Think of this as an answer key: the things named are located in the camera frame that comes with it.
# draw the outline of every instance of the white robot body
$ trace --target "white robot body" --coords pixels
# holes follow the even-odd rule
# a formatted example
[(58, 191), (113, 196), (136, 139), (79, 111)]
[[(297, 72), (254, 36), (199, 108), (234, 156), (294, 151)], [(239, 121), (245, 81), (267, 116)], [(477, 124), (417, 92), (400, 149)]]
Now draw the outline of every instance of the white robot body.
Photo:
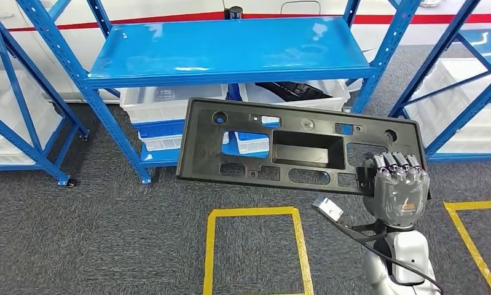
[[(431, 262), (428, 258), (428, 243), (424, 235), (416, 230), (409, 232), (392, 232), (385, 237), (392, 256), (404, 264), (417, 269), (435, 279)], [(438, 289), (428, 280), (393, 264), (392, 274), (387, 263), (378, 255), (365, 251), (363, 269), (372, 286), (373, 295), (439, 295)]]

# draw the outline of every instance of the blue metal shelf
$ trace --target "blue metal shelf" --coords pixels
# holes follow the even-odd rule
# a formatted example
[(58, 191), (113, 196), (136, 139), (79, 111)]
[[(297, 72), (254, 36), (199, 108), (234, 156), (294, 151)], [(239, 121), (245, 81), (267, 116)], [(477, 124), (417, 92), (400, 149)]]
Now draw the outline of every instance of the blue metal shelf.
[(437, 152), (428, 158), (428, 163), (491, 161), (491, 154), (449, 154)]
[[(416, 103), (423, 99), (427, 99), (438, 93), (444, 92), (448, 89), (459, 87), (463, 84), (470, 83), (476, 79), (480, 79), (484, 76), (491, 75), (491, 29), (468, 29), (461, 30), (461, 27), (466, 22), (466, 19), (471, 15), (475, 7), (479, 4), (480, 0), (466, 0), (461, 6), (459, 12), (454, 19), (450, 22), (450, 25), (446, 31), (442, 34), (439, 42), (433, 47), (426, 58), (423, 65), (421, 65), (419, 71), (412, 79), (412, 82), (406, 87), (405, 91), (392, 108), (389, 113), (390, 117), (404, 116), (410, 119), (405, 106)], [(433, 69), (437, 60), (442, 53), (451, 45), (453, 41), (460, 41), (480, 62), (484, 64), (487, 71), (478, 74), (474, 77), (470, 77), (463, 81), (457, 82), (453, 85), (443, 87), (427, 95), (421, 96), (415, 100), (411, 100), (415, 91), (419, 89), (424, 78)], [(486, 105), (491, 103), (491, 84), (486, 87), (479, 94), (474, 101), (472, 101), (468, 107), (463, 110), (453, 122), (451, 122), (427, 147), (425, 147), (425, 154), (429, 162), (441, 163), (441, 162), (459, 162), (459, 161), (476, 161), (476, 160), (491, 160), (491, 153), (439, 153), (439, 149), (453, 137), (457, 130), (462, 129), (479, 111), (484, 109)]]
[(213, 20), (115, 25), (87, 82), (115, 88), (306, 81), (367, 78), (375, 70), (342, 17)]
[(487, 69), (491, 69), (491, 29), (462, 29), (458, 32), (457, 40)]
[(363, 87), (352, 112), (363, 112), (420, 0), (389, 0), (396, 15), (374, 61), (368, 63), (350, 27), (360, 0), (348, 0), (340, 17), (307, 17), (112, 26), (100, 0), (87, 0), (104, 44), (86, 72), (39, 0), (17, 0), (52, 49), (143, 183), (146, 168), (176, 165), (178, 151), (140, 156), (100, 98), (97, 89), (160, 85), (359, 79)]
[[(63, 116), (57, 129), (54, 131), (49, 141), (46, 143), (45, 149), (42, 148), (41, 142), (35, 130), (31, 114), (28, 111), (28, 106), (23, 96), (22, 89), (20, 88), (19, 81), (14, 72), (14, 67), (10, 60), (10, 55), (16, 57), (16, 59), (25, 67), (25, 69), (31, 74), (34, 80), (41, 86), (41, 88), (52, 99), (55, 107), (59, 110)], [(15, 133), (10, 127), (8, 127), (3, 121), (0, 120), (0, 135), (6, 140), (12, 143), (20, 152), (31, 158), (35, 164), (33, 165), (0, 165), (0, 171), (12, 171), (12, 170), (44, 170), (48, 174), (57, 179), (57, 184), (60, 186), (66, 186), (74, 184), (70, 182), (70, 177), (66, 173), (60, 170), (62, 161), (64, 160), (66, 153), (75, 138), (75, 134), (79, 133), (79, 137), (83, 139), (88, 138), (89, 130), (82, 124), (81, 121), (75, 116), (69, 106), (64, 102), (61, 96), (55, 91), (50, 82), (42, 75), (40, 70), (31, 61), (23, 49), (19, 46), (17, 41), (12, 37), (8, 30), (0, 22), (0, 57), (4, 65), (7, 76), (12, 86), (15, 99), (18, 107), (21, 110), (24, 123), (28, 130), (30, 140), (32, 144), (28, 144), (22, 137)], [(48, 154), (52, 149), (57, 137), (61, 133), (64, 122), (71, 124), (71, 130), (69, 131), (63, 147), (57, 156), (57, 159), (52, 163), (48, 158)]]

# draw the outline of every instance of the black plastic panel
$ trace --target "black plastic panel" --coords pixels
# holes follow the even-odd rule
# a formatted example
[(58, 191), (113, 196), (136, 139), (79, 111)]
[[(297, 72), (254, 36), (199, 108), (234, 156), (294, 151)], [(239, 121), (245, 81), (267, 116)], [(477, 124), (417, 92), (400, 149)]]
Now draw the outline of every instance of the black plastic panel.
[[(279, 117), (281, 124), (263, 127), (261, 116)], [(269, 156), (224, 154), (221, 142), (228, 130), (268, 135)], [(176, 174), (182, 179), (372, 196), (374, 171), (364, 168), (360, 159), (370, 155), (352, 155), (351, 147), (357, 145), (413, 154), (426, 168), (418, 125), (410, 120), (194, 98), (187, 108)], [(344, 174), (355, 176), (357, 185), (340, 183)]]

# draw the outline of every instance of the red stripe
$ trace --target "red stripe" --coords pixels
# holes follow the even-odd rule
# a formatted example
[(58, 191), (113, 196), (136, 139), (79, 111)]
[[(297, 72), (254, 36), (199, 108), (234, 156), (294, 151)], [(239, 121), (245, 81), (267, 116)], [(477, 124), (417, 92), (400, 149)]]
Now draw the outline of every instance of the red stripe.
[[(244, 18), (277, 18), (277, 17), (309, 17), (316, 15), (301, 15), (301, 14), (244, 14)], [(412, 24), (427, 25), (427, 24), (447, 24), (450, 23), (454, 15), (415, 15), (412, 19)], [(130, 18), (126, 20), (114, 20), (113, 24), (125, 23), (156, 23), (156, 22), (185, 22), (192, 20), (221, 20), (224, 18), (223, 12), (205, 12), (200, 14), (181, 14), (167, 15), (163, 17), (142, 17)], [(357, 15), (354, 23), (364, 25), (389, 25), (393, 15)], [(469, 17), (466, 23), (491, 23), (491, 14), (474, 14)], [(69, 25), (58, 25), (60, 30), (76, 30), (96, 28), (96, 23), (72, 23)], [(10, 32), (34, 31), (34, 28), (11, 28)]]

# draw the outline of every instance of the black object in bin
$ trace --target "black object in bin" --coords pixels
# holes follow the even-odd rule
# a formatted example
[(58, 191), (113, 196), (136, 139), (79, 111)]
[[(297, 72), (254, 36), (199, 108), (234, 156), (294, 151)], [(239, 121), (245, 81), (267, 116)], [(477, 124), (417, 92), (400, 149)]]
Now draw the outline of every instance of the black object in bin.
[(312, 87), (305, 83), (295, 82), (261, 82), (255, 83), (256, 86), (262, 87), (276, 95), (282, 100), (300, 101), (300, 100), (317, 100), (320, 98), (331, 98), (320, 89)]

